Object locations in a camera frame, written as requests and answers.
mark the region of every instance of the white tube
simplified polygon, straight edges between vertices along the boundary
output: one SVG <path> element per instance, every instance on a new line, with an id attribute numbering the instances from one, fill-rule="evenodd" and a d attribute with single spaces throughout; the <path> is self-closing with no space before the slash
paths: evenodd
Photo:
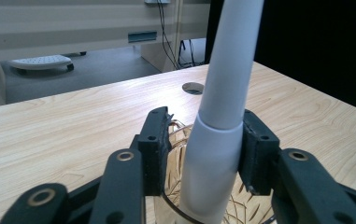
<path id="1" fill-rule="evenodd" d="M 180 209 L 221 223 L 240 156 L 243 116 L 263 0 L 226 0 L 204 95 L 187 145 Z"/>

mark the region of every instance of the screw hole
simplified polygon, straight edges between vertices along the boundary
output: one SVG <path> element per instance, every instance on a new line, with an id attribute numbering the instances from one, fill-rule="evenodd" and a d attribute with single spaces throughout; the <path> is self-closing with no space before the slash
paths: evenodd
<path id="1" fill-rule="evenodd" d="M 107 224 L 119 224 L 122 223 L 124 219 L 124 214 L 122 212 L 113 212 L 110 213 L 106 218 Z"/>
<path id="2" fill-rule="evenodd" d="M 27 203 L 33 207 L 39 206 L 50 202 L 55 197 L 55 194 L 55 190 L 53 189 L 41 189 L 32 194 Z"/>
<path id="3" fill-rule="evenodd" d="M 308 160 L 308 156 L 302 152 L 298 152 L 298 151 L 292 151 L 289 153 L 289 156 L 292 159 L 295 159 L 297 161 L 307 161 Z"/>
<path id="4" fill-rule="evenodd" d="M 344 223 L 344 224 L 353 224 L 353 219 L 349 215 L 342 213 L 342 212 L 335 212 L 334 213 L 335 219 L 337 219 L 339 222 Z"/>
<path id="5" fill-rule="evenodd" d="M 134 157 L 134 153 L 132 152 L 122 152 L 119 155 L 117 155 L 117 160 L 119 161 L 129 161 Z"/>

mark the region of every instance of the wooden table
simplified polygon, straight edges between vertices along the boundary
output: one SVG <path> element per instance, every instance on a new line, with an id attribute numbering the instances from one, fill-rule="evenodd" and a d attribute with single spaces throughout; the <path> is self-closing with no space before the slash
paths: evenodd
<path id="1" fill-rule="evenodd" d="M 46 182 L 75 189 L 129 147 L 151 109 L 167 105 L 193 123 L 207 66 L 0 106 L 0 217 L 24 191 Z M 318 157 L 336 181 L 356 189 L 356 108 L 257 63 L 247 109 L 280 138 Z"/>

